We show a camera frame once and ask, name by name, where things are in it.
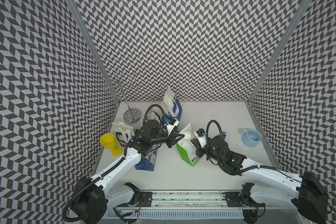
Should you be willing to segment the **green white bag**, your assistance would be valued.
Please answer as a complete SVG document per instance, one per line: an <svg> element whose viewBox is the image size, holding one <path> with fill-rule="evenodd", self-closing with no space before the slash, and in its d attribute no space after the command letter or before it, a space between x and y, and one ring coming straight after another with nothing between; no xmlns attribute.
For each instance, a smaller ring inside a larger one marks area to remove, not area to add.
<svg viewBox="0 0 336 224"><path fill-rule="evenodd" d="M176 148L183 161L194 167L200 160L197 156L197 147L200 147L197 133L193 132L192 125L189 123L179 134L184 137L176 144Z"/></svg>

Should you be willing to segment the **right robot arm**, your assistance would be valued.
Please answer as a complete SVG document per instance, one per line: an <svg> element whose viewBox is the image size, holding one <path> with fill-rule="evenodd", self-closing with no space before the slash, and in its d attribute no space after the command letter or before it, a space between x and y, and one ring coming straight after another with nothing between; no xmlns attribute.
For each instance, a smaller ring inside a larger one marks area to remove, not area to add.
<svg viewBox="0 0 336 224"><path fill-rule="evenodd" d="M258 189L253 183L246 183L240 192L243 204L251 201L256 204L275 204L297 209L306 219L325 224L332 211L327 188L311 172L299 175L260 164L245 155L233 152L219 136L213 139L197 137L190 142L195 154L201 158L206 155L214 159L216 165L230 176L245 176L271 185L271 189Z"/></svg>

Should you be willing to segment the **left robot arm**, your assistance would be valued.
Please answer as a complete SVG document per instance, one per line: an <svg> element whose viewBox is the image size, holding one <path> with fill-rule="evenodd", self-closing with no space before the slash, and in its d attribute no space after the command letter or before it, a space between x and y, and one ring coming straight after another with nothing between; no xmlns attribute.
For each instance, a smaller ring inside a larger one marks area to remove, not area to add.
<svg viewBox="0 0 336 224"><path fill-rule="evenodd" d="M178 124L176 118L164 125L155 119L145 121L117 160L92 177L79 179L72 198L63 208L63 221L69 223L82 220L86 224L96 224L107 210L121 204L136 205L139 189L135 185L126 183L116 190L112 187L129 169L153 152L155 145L172 147L178 143L184 137L174 129Z"/></svg>

